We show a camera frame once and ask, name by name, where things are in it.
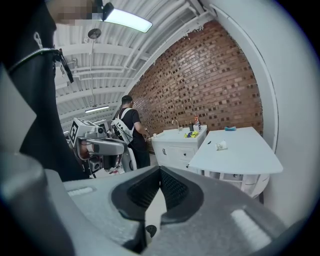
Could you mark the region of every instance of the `yellow object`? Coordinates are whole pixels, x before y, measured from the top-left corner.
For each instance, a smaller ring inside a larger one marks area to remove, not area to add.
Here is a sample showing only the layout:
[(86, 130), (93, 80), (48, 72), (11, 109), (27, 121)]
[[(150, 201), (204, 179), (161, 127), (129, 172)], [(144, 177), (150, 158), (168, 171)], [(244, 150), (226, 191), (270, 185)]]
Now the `yellow object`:
[(193, 132), (189, 132), (188, 134), (184, 134), (184, 137), (185, 138), (195, 138), (195, 137), (197, 137), (198, 136), (198, 134), (199, 134), (199, 132), (197, 132), (197, 131), (193, 131)]
[(199, 134), (199, 132), (193, 131), (190, 137), (191, 137), (191, 138), (195, 138), (195, 137), (198, 136), (198, 134)]

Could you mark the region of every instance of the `faucet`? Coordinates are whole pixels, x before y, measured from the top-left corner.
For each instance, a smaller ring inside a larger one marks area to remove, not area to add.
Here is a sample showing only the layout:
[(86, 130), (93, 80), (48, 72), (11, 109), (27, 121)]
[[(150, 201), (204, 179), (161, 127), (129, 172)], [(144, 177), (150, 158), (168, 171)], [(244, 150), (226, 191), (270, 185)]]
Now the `faucet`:
[(178, 130), (178, 132), (182, 131), (182, 127), (179, 127), (179, 122), (178, 122), (177, 119), (172, 120), (172, 124), (174, 124), (175, 121), (176, 121), (176, 124), (177, 124), (177, 130)]

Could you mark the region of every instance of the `red brick wall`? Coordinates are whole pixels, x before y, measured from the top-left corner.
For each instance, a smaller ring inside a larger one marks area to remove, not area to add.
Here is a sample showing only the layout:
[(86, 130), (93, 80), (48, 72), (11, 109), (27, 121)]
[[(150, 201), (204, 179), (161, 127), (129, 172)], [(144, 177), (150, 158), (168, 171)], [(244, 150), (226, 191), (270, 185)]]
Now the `red brick wall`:
[(187, 127), (199, 116), (208, 130), (254, 127), (263, 132), (262, 106), (251, 67), (216, 21), (166, 50), (130, 92), (151, 134)]

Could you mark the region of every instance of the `backpack strap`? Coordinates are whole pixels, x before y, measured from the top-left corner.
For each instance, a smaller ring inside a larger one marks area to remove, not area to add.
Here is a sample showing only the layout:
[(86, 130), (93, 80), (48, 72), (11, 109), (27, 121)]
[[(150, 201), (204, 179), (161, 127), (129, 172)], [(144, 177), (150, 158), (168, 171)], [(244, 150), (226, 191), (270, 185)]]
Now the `backpack strap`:
[[(127, 108), (122, 112), (121, 118), (119, 118), (119, 115), (118, 115), (118, 119), (122, 120), (122, 119), (125, 117), (126, 113), (127, 113), (129, 110), (132, 110), (132, 108), (127, 107)], [(134, 132), (134, 129), (135, 129), (135, 126), (133, 125), (133, 126), (132, 126), (132, 129), (131, 129), (131, 132), (132, 132), (132, 133)]]
[(126, 113), (127, 113), (129, 110), (132, 110), (132, 108), (127, 107), (127, 108), (122, 112), (121, 118), (119, 118), (119, 115), (118, 115), (118, 118), (119, 118), (120, 120), (122, 120), (122, 119), (125, 117)]

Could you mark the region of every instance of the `fluorescent light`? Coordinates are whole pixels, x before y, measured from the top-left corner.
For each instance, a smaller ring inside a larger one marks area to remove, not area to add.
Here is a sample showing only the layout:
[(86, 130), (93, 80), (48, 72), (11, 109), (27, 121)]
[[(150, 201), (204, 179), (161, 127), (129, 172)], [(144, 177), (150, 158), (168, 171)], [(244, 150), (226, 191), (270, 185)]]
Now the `fluorescent light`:
[(94, 124), (95, 123), (99, 123), (99, 122), (102, 122), (102, 121), (106, 121), (107, 119), (102, 119), (102, 120), (100, 120), (100, 121), (96, 121), (96, 122), (94, 122)]
[(108, 108), (109, 108), (109, 106), (102, 106), (102, 107), (97, 107), (97, 108), (86, 110), (85, 112), (86, 113), (90, 113), (90, 112), (93, 112), (93, 111), (104, 110), (104, 109), (108, 109)]
[(113, 9), (105, 21), (139, 30), (143, 33), (146, 33), (152, 27), (150, 21), (119, 9)]

